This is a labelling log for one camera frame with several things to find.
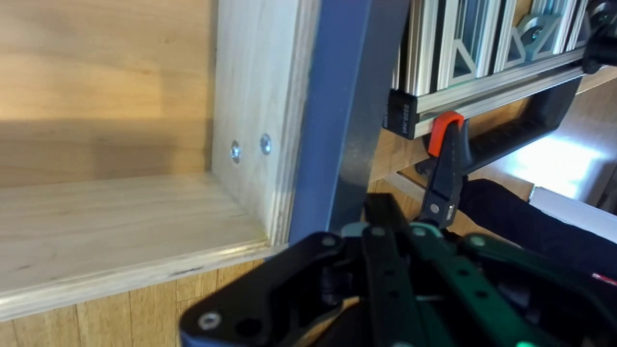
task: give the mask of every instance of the black metal bar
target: black metal bar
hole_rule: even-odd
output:
[[[477,171],[556,131],[568,115],[579,84],[581,78],[575,78],[556,88],[539,92],[531,98],[521,117],[475,138],[466,138],[464,173]],[[423,159],[415,167],[419,173],[429,177],[435,169],[435,159]]]
[[[408,229],[406,213],[392,194],[369,194],[365,200],[365,219],[392,231]]]
[[[325,0],[292,242],[361,217],[410,0]]]
[[[427,345],[423,316],[392,229],[363,233],[373,345]]]

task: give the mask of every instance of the metal frame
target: metal frame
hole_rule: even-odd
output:
[[[321,11],[292,242],[361,217],[410,0],[323,0]]]
[[[421,96],[429,94],[433,86],[441,1],[414,0],[410,11],[406,92]]]
[[[533,11],[545,15],[560,15],[560,25],[554,40],[554,53],[562,53],[568,46],[572,23],[575,17],[577,0],[535,0]]]
[[[587,13],[589,3],[591,3],[591,0],[579,0],[579,7],[575,13],[575,21],[574,21],[574,30],[572,30],[572,36],[568,40],[566,50],[575,50],[575,48],[587,44],[587,40],[591,38],[593,23]]]
[[[435,63],[433,50],[423,50],[421,57],[412,59],[408,51],[415,46],[400,46],[404,32],[408,42],[427,34],[437,50],[446,53],[454,50],[454,46],[441,46],[437,32],[425,30],[427,21],[419,21],[415,13],[406,30],[410,3],[412,9],[439,15],[437,1],[419,1],[423,0],[323,1],[298,167],[292,242],[319,229],[340,229],[361,217],[379,132],[388,113],[388,100],[392,102],[390,86],[398,84],[406,94],[419,88],[414,82],[415,73],[431,75],[441,67],[427,67]],[[531,94],[547,94],[558,84],[568,88],[566,84],[577,82],[583,75],[583,55],[585,48],[579,48],[406,100],[414,115],[423,115],[421,123],[415,119],[410,127],[417,123],[415,136],[419,136],[431,131],[433,115],[444,107],[477,115]]]
[[[444,5],[439,90],[491,73],[502,7],[496,0],[446,0]]]
[[[502,17],[502,26],[500,26],[500,42],[498,42],[494,73],[500,73],[504,69],[510,69],[510,67],[525,61],[525,48],[523,48],[520,30],[516,28],[518,1],[520,0],[506,0],[506,3],[504,3],[504,17]],[[512,59],[512,48],[520,50],[520,51],[516,51],[516,53],[520,53],[518,59]]]

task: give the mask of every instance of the wooden cabinet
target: wooden cabinet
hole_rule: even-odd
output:
[[[0,341],[43,323],[92,345],[186,302],[180,277],[286,244],[319,7],[0,3]]]

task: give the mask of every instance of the black plastic part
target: black plastic part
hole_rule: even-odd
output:
[[[475,138],[469,138],[469,125],[466,125],[462,140],[464,175],[469,175],[471,171],[477,171],[556,131],[568,115],[579,84],[581,78],[575,78],[535,94],[521,117]],[[421,175],[431,177],[435,158],[423,159],[415,167]]]
[[[365,219],[371,225],[402,231],[408,229],[408,219],[392,194],[369,194],[365,200]]]
[[[313,347],[340,347],[342,341],[354,347],[373,347],[371,310],[367,300],[346,308]]]
[[[581,343],[589,337],[595,345],[617,345],[616,287],[491,235],[464,237],[460,252],[483,265],[496,285],[520,281],[531,296],[523,306],[518,304],[520,310],[535,312],[537,323],[560,339],[574,343],[579,335]]]
[[[392,229],[373,225],[363,233],[373,343],[427,345],[425,325],[415,300],[408,265]]]
[[[595,36],[587,44],[583,71],[597,73],[602,65],[617,65],[617,36]]]
[[[419,219],[441,229],[448,227],[458,212],[464,188],[464,136],[458,123],[450,123],[442,154],[433,169]]]
[[[417,96],[402,90],[390,90],[388,113],[385,117],[383,127],[400,136],[414,138],[417,123],[421,121],[417,105],[419,105]]]
[[[315,233],[238,281],[194,304],[182,316],[182,341],[201,347],[213,341],[230,345],[279,345],[298,337],[325,314],[342,308],[323,294],[323,267],[334,264],[344,238]],[[209,331],[201,318],[217,312],[221,323]]]

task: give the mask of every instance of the wooden shelf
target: wooden shelf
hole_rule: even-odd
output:
[[[0,225],[0,319],[271,250],[209,173],[3,188]]]

